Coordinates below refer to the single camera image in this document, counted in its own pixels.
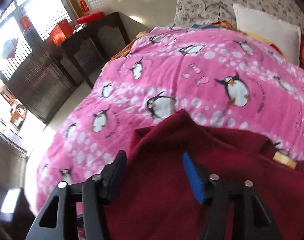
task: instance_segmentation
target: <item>white pillow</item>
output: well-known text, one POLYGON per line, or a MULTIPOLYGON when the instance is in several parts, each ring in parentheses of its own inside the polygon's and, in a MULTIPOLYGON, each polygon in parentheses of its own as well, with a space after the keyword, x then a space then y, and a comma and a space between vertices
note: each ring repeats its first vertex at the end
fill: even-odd
POLYGON ((255 33, 276 45, 284 56, 299 65, 301 32, 300 28, 262 11, 233 4, 237 29, 255 33))

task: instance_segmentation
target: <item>red box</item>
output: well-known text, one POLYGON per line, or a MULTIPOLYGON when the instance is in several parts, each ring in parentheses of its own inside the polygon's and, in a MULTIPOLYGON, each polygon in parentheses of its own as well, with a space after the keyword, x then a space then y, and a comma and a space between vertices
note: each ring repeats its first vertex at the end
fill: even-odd
POLYGON ((56 26, 50 33, 50 37, 52 41, 54 41, 55 45, 58 46, 72 34, 73 28, 68 23, 67 19, 64 19, 58 24, 56 24, 56 26))
POLYGON ((103 12, 87 13, 86 15, 76 19, 78 24, 89 23, 104 17, 103 12))

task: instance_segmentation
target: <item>yellow clothing tag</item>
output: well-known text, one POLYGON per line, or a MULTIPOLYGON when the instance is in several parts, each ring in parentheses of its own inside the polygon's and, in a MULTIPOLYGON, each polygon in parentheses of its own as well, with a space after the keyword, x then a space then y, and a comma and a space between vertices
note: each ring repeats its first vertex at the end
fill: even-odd
POLYGON ((288 156, 286 156, 286 155, 284 155, 284 154, 282 154, 278 151, 275 152, 273 160, 278 162, 278 163, 284 164, 284 165, 290 167, 293 170, 297 166, 297 163, 294 160, 291 160, 288 156))

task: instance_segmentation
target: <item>blue gripper pad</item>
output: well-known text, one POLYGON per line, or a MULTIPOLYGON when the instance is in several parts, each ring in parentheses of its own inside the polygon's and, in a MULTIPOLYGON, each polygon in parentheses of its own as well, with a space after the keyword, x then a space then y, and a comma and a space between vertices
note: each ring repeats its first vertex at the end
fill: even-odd
POLYGON ((187 152, 183 154, 183 166, 188 176, 188 181, 194 197, 200 204, 203 204, 205 201, 203 182, 201 181, 196 168, 194 167, 193 161, 187 152))

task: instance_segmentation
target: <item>bed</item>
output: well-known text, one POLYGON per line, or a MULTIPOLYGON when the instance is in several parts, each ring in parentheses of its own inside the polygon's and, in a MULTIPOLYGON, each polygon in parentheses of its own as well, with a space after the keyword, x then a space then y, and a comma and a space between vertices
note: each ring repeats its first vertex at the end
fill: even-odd
MULTIPOLYGON (((135 129, 157 125, 183 108, 199 125, 264 134, 281 152, 304 160, 304 70, 244 32, 191 28, 218 20, 235 26, 237 1, 178 0, 174 24, 156 27, 127 56, 108 63, 39 165, 38 210, 58 182, 83 182, 100 173, 120 149, 129 149, 135 129)), ((239 2, 259 6, 248 1, 239 2)), ((269 8, 273 15, 275 8, 269 8)), ((304 32, 303 13, 295 3, 289 8, 295 13, 284 19, 304 32)))

